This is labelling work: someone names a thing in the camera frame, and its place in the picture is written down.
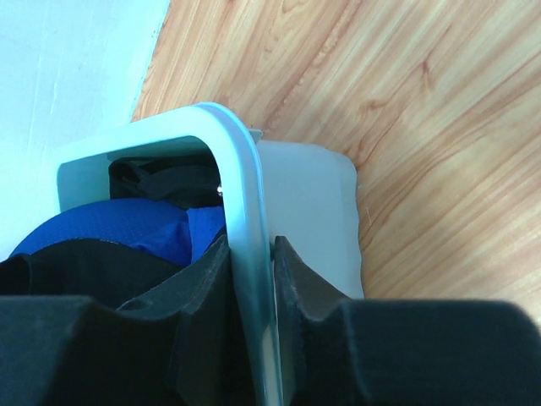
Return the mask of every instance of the plastic bin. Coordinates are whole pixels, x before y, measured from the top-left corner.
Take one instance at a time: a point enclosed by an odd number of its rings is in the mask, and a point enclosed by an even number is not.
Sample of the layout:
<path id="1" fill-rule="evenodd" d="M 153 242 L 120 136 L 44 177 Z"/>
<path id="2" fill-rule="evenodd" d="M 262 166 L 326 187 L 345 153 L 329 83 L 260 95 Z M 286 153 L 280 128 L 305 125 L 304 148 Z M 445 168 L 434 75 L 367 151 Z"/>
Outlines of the plastic bin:
<path id="1" fill-rule="evenodd" d="M 235 290 L 259 399 L 281 404 L 271 244 L 286 236 L 303 261 L 346 295 L 363 297 L 357 174 L 315 145 L 259 140 L 224 106 L 200 103 L 108 130 L 55 156 L 56 211 L 109 198 L 107 168 L 123 156 L 210 149 L 223 190 Z"/>

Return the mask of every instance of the wooden floor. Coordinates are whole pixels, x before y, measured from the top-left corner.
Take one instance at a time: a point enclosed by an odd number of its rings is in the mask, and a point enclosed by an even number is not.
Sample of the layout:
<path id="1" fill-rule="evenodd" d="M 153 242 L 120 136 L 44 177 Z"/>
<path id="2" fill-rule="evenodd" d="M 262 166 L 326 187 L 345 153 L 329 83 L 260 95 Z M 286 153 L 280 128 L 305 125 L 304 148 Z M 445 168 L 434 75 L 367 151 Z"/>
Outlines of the wooden floor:
<path id="1" fill-rule="evenodd" d="M 371 298 L 541 323 L 541 2 L 172 0 L 134 119 L 229 106 L 358 169 Z"/>

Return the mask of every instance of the blue fabric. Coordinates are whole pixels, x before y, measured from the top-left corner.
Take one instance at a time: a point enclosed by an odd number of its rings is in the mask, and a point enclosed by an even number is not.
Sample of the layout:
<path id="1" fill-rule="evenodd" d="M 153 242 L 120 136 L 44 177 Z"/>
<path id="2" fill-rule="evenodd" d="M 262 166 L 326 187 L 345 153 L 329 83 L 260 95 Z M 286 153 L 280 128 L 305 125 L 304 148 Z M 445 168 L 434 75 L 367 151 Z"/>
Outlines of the blue fabric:
<path id="1" fill-rule="evenodd" d="M 67 239 L 105 239 L 187 266 L 205 253 L 224 226 L 222 207 L 184 211 L 166 201 L 107 200 L 74 208 L 44 222 L 12 255 L 33 254 Z"/>

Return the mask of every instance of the white plastic container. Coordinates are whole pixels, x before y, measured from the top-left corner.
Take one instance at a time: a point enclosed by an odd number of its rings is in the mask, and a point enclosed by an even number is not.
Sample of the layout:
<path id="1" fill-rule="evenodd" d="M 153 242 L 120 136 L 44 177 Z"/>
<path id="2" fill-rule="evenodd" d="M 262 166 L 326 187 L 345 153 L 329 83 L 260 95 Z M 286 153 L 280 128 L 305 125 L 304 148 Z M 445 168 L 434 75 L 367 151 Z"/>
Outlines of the white plastic container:
<path id="1" fill-rule="evenodd" d="M 324 279 L 362 298 L 357 174 L 347 158 L 322 147 L 259 141 L 260 136 L 224 106 L 200 103 L 73 143 L 58 153 L 53 166 L 61 212 L 107 200 L 107 168 L 119 157 L 210 149 L 221 175 L 233 279 L 252 368 L 260 371 L 254 374 L 258 399 L 277 406 L 282 392 L 271 244 L 276 235 L 286 236 Z"/>

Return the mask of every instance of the blue garment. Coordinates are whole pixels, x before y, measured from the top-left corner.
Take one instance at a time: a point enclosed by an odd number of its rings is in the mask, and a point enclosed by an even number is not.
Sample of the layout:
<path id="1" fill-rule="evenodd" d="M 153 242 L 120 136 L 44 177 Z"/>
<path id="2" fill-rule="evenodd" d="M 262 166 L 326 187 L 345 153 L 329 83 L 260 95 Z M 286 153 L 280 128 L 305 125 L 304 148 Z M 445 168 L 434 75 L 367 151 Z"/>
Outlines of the blue garment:
<path id="1" fill-rule="evenodd" d="M 105 239 L 187 266 L 205 253 L 224 226 L 220 206 L 184 211 L 166 201 L 106 200 L 74 208 L 44 222 L 12 255 L 33 254 L 67 239 Z"/>

